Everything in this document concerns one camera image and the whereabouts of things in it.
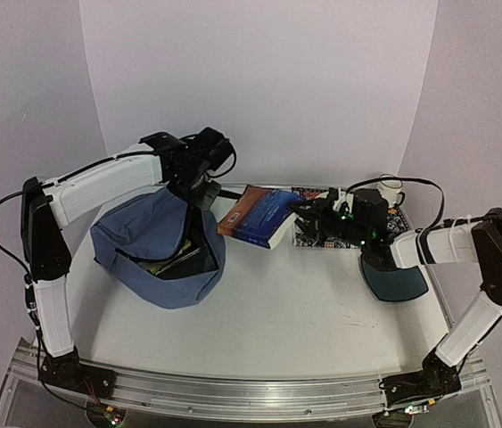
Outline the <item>blue student backpack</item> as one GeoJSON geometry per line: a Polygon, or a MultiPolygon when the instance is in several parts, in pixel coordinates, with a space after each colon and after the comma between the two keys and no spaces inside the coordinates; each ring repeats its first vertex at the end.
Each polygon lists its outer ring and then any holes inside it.
{"type": "Polygon", "coordinates": [[[90,230],[95,261],[140,298],[164,309],[198,304],[220,281],[226,266],[225,237],[211,211],[182,201],[167,188],[135,196],[105,212],[90,230]],[[178,263],[190,240],[201,252],[178,263]],[[158,276],[140,261],[171,261],[158,276]]]}

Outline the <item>blue orange back-cover book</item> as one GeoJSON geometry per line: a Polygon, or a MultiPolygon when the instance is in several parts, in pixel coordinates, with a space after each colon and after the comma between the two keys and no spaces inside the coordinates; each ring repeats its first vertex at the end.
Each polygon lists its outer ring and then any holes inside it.
{"type": "Polygon", "coordinates": [[[247,185],[242,196],[218,223],[218,233],[273,250],[297,218],[290,205],[301,205],[305,201],[290,191],[247,185]]]}

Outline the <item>yellow paperback book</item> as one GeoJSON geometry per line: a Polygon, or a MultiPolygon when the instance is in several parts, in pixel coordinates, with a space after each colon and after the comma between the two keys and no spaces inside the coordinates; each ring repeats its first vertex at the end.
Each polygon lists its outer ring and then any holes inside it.
{"type": "Polygon", "coordinates": [[[171,261],[159,262],[159,261],[140,261],[137,265],[153,276],[161,275],[167,272],[170,268],[174,267],[171,261]]]}

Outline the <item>red treehouse comic book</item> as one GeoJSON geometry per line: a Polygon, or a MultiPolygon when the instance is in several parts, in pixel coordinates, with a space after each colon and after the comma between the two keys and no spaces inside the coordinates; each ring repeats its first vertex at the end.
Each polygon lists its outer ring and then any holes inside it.
{"type": "Polygon", "coordinates": [[[185,241],[185,245],[177,255],[177,262],[182,263],[186,260],[198,255],[201,252],[201,245],[190,240],[185,241]]]}

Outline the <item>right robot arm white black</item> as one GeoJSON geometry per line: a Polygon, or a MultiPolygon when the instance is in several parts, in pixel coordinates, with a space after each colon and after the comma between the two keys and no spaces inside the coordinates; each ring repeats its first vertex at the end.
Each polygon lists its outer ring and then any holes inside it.
{"type": "Polygon", "coordinates": [[[355,190],[340,208],[334,206],[337,199],[337,189],[331,188],[325,197],[288,207],[308,238],[337,238],[355,245],[363,263],[377,271],[449,263],[479,266],[479,292],[432,352],[432,359],[444,366],[460,363],[502,318],[502,210],[477,218],[435,220],[432,226],[394,234],[387,229],[389,203],[378,190],[355,190]]]}

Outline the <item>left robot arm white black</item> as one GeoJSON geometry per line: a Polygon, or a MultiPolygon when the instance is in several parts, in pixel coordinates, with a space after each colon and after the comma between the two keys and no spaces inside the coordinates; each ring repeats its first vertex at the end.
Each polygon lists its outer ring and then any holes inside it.
{"type": "Polygon", "coordinates": [[[0,199],[21,198],[22,254],[0,243],[0,251],[24,270],[27,312],[37,337],[54,359],[53,378],[69,390],[82,386],[85,368],[69,355],[75,349],[66,293],[71,253],[62,230],[88,212],[121,196],[168,184],[188,204],[207,210],[223,192],[219,168],[237,159],[229,138],[213,128],[177,138],[165,131],[139,141],[140,149],[119,152],[61,177],[27,180],[0,199]]]}

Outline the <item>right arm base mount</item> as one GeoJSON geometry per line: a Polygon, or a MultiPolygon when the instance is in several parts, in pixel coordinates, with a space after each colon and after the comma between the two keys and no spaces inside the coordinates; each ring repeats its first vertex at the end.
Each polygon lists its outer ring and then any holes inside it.
{"type": "Polygon", "coordinates": [[[379,387],[385,393],[386,408],[393,410],[459,392],[461,382],[457,370],[452,367],[447,373],[421,370],[390,375],[382,379],[379,387]]]}

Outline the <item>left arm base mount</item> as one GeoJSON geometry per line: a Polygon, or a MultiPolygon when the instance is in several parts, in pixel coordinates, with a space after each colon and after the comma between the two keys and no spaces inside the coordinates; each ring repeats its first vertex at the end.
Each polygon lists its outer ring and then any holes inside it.
{"type": "Polygon", "coordinates": [[[38,372],[39,379],[47,386],[97,399],[109,399],[116,382],[115,371],[83,363],[76,347],[59,357],[46,351],[38,372]]]}

